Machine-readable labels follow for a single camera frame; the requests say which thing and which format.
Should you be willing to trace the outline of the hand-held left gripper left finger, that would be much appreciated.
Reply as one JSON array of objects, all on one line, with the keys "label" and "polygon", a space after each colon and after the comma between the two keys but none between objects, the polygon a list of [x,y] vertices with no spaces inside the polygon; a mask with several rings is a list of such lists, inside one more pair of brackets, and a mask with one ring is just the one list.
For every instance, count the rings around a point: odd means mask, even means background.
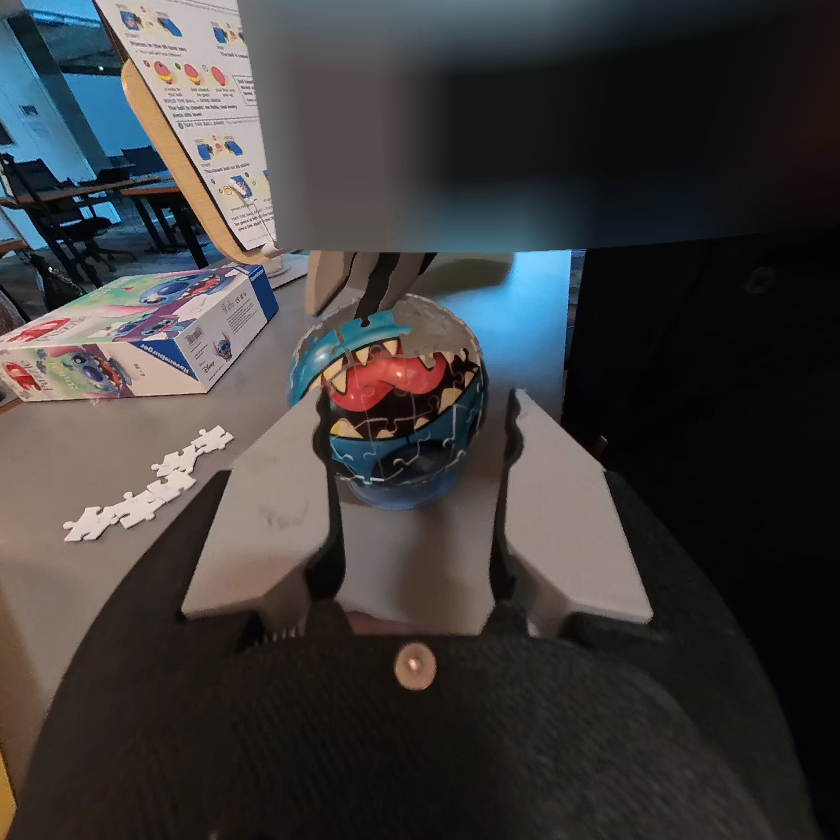
[{"label": "hand-held left gripper left finger", "polygon": [[182,613],[255,613],[301,632],[310,607],[343,584],[343,523],[333,475],[330,399],[309,392],[233,463]]}]

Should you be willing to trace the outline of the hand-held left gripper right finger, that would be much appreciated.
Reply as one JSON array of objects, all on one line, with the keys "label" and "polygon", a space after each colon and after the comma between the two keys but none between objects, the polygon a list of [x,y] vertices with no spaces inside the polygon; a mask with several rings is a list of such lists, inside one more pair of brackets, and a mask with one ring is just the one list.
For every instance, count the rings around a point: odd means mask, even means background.
[{"label": "hand-held left gripper right finger", "polygon": [[654,618],[604,468],[522,389],[509,393],[490,552],[497,604],[542,637],[577,616],[608,627]]}]

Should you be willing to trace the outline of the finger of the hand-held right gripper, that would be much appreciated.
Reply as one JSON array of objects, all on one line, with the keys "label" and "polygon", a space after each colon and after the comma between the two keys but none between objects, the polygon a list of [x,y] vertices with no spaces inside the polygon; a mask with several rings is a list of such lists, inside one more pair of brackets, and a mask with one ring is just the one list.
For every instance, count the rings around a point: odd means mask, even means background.
[{"label": "finger of the hand-held right gripper", "polygon": [[392,309],[436,256],[437,252],[380,253],[366,283],[366,321]]},{"label": "finger of the hand-held right gripper", "polygon": [[318,316],[347,286],[365,291],[381,253],[311,251],[304,292],[304,311]]}]

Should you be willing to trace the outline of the blue puzzle piece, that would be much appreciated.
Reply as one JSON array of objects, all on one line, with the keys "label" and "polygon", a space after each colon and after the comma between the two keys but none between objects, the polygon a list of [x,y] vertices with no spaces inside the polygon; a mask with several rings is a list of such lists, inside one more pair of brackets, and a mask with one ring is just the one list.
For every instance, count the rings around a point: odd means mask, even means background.
[{"label": "blue puzzle piece", "polygon": [[413,330],[411,324],[400,321],[395,319],[393,310],[377,311],[367,317],[357,318],[348,324],[349,338],[345,342],[361,347],[385,340],[398,340]]}]

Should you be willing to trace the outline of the blue cartoon puzzle ball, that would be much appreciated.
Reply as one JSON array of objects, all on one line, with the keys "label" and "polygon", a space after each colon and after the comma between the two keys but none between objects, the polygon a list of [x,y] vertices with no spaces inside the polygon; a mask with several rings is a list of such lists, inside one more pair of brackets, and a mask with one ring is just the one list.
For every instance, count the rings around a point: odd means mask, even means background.
[{"label": "blue cartoon puzzle ball", "polygon": [[348,324],[359,303],[307,331],[290,364],[289,406],[312,390],[329,395],[337,477],[405,485],[459,472],[484,423],[488,375],[469,326],[435,301],[407,293],[393,308],[413,330],[353,346]]}]

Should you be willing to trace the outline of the colourful cartoon puzzle box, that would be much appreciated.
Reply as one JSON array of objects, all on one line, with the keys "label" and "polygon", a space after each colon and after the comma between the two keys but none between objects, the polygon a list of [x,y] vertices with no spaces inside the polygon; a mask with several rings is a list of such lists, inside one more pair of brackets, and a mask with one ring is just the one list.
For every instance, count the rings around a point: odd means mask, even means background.
[{"label": "colourful cartoon puzzle box", "polygon": [[24,402],[209,392],[278,311],[263,266],[125,276],[1,339]]}]

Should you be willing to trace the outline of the wooden office table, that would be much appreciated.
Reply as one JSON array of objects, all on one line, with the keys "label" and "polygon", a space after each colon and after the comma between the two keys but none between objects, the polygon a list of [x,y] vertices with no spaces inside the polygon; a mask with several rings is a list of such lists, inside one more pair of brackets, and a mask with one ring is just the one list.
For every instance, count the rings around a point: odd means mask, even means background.
[{"label": "wooden office table", "polygon": [[[121,189],[126,188],[130,185],[130,183],[140,180],[140,183],[150,183],[150,182],[157,182],[162,181],[162,179],[157,175],[146,175],[143,177],[138,178],[130,178],[128,180],[120,181],[120,182],[112,182],[112,183],[92,183],[92,184],[85,184],[85,185],[73,185],[73,186],[64,186],[60,188],[57,192],[48,192],[45,195],[45,198],[48,200],[54,200],[57,198],[63,197],[74,197],[77,202],[83,207],[89,207],[91,205],[99,204],[99,203],[106,203],[111,200],[112,195],[114,193],[119,193]],[[25,212],[25,210],[18,205],[15,200],[11,197],[11,195],[5,195],[2,197],[2,208],[4,209],[13,209],[15,211]],[[50,236],[48,233],[40,233],[37,227],[31,222],[31,224],[35,227],[38,234],[45,240],[47,246],[52,251],[52,253],[59,259],[60,263],[65,267],[69,273],[74,274],[78,266],[74,266],[70,263],[70,252],[66,249],[63,245],[56,245],[55,242],[49,241]],[[135,259],[135,255],[127,250],[113,250],[109,249],[111,252],[115,254],[113,256],[124,255],[128,256],[132,259]],[[98,276],[96,274],[93,265],[88,261],[89,268],[88,270],[84,270],[87,275],[90,277],[91,282],[98,283]]]},{"label": "wooden office table", "polygon": [[186,249],[197,268],[208,265],[193,225],[197,217],[173,179],[143,184],[136,180],[121,189],[120,194],[135,206],[158,251],[174,253]]}]

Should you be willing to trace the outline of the white instruction sheet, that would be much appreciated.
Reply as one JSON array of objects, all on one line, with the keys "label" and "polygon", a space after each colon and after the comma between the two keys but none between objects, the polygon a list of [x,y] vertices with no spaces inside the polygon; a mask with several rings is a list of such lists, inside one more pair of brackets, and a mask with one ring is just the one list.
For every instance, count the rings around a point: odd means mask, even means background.
[{"label": "white instruction sheet", "polygon": [[256,86],[236,1],[97,1],[243,250],[274,241]]}]

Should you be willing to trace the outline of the black office chair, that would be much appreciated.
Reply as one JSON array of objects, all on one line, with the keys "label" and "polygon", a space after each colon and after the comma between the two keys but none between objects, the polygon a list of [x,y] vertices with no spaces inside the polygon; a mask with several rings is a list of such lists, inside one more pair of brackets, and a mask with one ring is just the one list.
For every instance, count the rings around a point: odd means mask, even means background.
[{"label": "black office chair", "polygon": [[112,220],[84,212],[74,197],[45,198],[47,193],[57,192],[71,182],[60,184],[41,159],[20,162],[8,153],[2,153],[2,177],[7,192],[38,231],[48,233],[49,242],[69,250],[72,265],[88,270],[88,261],[93,260],[109,271],[115,270],[115,253],[98,243],[98,237],[112,227]]}]

